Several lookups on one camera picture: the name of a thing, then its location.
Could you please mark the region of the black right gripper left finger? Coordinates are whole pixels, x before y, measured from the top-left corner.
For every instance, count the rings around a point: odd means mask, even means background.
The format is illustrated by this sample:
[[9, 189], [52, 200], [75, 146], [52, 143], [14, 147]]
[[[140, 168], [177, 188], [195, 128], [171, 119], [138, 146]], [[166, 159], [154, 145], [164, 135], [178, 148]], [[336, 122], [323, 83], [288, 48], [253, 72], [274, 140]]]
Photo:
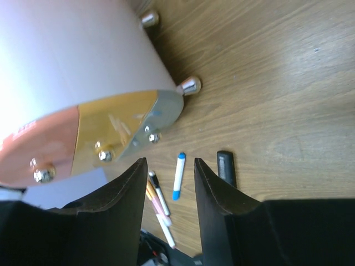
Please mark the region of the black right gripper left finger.
[[135, 265], [148, 164], [63, 208], [1, 202], [2, 265]]

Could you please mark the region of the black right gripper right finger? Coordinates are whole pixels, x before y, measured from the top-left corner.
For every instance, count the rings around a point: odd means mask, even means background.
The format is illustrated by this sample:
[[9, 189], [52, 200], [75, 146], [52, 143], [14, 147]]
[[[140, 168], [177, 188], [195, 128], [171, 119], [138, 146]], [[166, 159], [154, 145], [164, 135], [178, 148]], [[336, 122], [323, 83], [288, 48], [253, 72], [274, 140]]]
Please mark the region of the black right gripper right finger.
[[353, 265], [353, 199], [260, 202], [195, 159], [205, 265]]

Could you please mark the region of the white rounded drawer organizer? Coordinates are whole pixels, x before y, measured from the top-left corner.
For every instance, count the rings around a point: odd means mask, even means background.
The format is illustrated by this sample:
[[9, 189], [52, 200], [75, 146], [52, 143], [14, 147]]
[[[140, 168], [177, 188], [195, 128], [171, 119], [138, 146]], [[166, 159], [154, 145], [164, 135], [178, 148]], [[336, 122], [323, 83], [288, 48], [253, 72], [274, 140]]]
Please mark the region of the white rounded drawer organizer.
[[1, 2], [1, 185], [42, 185], [159, 140], [195, 76], [175, 84], [147, 1]]

